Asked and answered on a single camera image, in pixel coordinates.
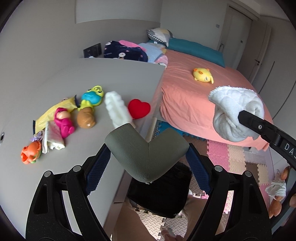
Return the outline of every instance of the yellow snack bag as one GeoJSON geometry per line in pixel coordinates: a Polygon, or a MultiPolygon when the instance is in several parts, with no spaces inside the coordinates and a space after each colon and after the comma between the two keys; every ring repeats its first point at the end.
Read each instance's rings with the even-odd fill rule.
{"type": "Polygon", "coordinates": [[[38,133],[39,131],[43,130],[46,126],[47,121],[53,121],[54,120],[54,113],[57,108],[66,108],[69,112],[73,111],[77,108],[75,104],[74,97],[63,100],[62,102],[54,105],[48,111],[46,111],[41,117],[36,120],[35,123],[35,132],[38,133]]]}

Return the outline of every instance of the v-shaped gray object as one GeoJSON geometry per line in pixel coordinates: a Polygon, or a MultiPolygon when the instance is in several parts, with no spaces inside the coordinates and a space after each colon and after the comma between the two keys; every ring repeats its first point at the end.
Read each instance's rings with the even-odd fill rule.
{"type": "Polygon", "coordinates": [[[188,142],[173,129],[168,128],[146,142],[129,123],[110,132],[105,143],[123,168],[144,183],[160,178],[189,148],[188,142]]]}

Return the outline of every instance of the door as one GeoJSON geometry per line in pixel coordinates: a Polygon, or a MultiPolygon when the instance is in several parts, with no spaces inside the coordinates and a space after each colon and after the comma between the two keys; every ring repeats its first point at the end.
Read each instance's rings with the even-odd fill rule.
{"type": "Polygon", "coordinates": [[[237,70],[241,72],[250,83],[253,83],[262,65],[270,34],[271,27],[267,23],[261,20],[253,21],[246,47],[237,67],[237,70]]]}
{"type": "Polygon", "coordinates": [[[252,19],[228,7],[219,47],[226,66],[237,68],[247,43],[251,24],[252,19]]]}

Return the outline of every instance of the yellow chick toy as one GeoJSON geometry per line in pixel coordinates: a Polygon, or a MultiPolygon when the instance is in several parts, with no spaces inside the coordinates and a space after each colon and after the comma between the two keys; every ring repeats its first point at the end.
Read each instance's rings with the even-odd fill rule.
{"type": "Polygon", "coordinates": [[[209,69],[204,68],[195,68],[193,70],[194,80],[198,80],[200,82],[212,82],[214,83],[213,76],[210,73],[209,69]]]}

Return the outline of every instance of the pink bedspread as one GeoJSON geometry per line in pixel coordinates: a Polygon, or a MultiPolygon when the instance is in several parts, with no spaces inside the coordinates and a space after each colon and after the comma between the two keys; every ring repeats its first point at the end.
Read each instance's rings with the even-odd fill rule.
{"type": "MultiPolygon", "coordinates": [[[[268,148],[268,143],[261,137],[257,140],[248,137],[241,142],[230,142],[222,139],[214,130],[215,105],[208,101],[207,97],[213,89],[224,85],[255,90],[241,73],[173,50],[168,50],[166,56],[168,67],[163,75],[163,98],[160,112],[170,125],[213,141],[255,147],[258,150],[268,148]],[[195,81],[192,75],[194,68],[209,69],[214,78],[214,84],[195,81]]],[[[272,123],[272,118],[265,105],[264,111],[265,119],[272,123]]]]}

